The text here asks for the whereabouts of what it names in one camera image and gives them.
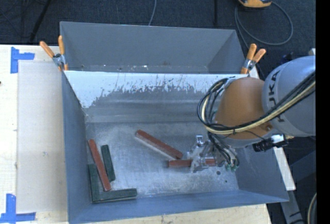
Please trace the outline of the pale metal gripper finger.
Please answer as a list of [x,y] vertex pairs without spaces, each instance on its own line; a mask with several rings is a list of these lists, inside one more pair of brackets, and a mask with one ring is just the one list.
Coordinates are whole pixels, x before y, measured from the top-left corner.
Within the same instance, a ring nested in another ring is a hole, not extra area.
[[193,146],[189,149],[186,154],[186,158],[189,160],[199,159],[203,156],[203,152],[207,147],[207,140],[203,140],[202,135],[197,135],[195,137],[195,142]]
[[190,172],[196,173],[198,171],[203,171],[208,168],[208,165],[205,164],[193,164],[190,166]]

